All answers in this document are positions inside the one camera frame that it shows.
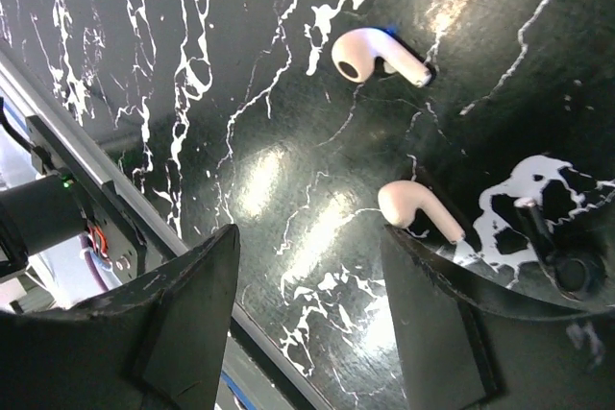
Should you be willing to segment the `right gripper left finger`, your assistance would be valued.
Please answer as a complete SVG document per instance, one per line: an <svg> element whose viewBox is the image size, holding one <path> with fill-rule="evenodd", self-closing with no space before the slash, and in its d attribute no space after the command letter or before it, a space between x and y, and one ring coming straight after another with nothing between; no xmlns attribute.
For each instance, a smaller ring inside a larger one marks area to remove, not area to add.
<svg viewBox="0 0 615 410"><path fill-rule="evenodd" d="M213 408L239 259L239 229L227 225L70 309L3 313L2 407Z"/></svg>

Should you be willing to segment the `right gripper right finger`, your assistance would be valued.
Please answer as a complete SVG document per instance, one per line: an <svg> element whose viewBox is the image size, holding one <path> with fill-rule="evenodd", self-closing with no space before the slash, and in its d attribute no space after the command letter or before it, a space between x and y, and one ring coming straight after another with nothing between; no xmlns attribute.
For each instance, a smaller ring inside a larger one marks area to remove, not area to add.
<svg viewBox="0 0 615 410"><path fill-rule="evenodd" d="M410 408L613 408L613 313L508 291L391 226L381 263Z"/></svg>

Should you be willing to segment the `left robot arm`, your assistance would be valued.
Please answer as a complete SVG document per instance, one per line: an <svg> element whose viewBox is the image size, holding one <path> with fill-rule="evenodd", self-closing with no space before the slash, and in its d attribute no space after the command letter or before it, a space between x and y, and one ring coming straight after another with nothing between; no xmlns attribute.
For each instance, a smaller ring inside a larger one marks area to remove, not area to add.
<svg viewBox="0 0 615 410"><path fill-rule="evenodd" d="M1 305L69 308L130 280L135 244L119 212L36 117L1 107Z"/></svg>

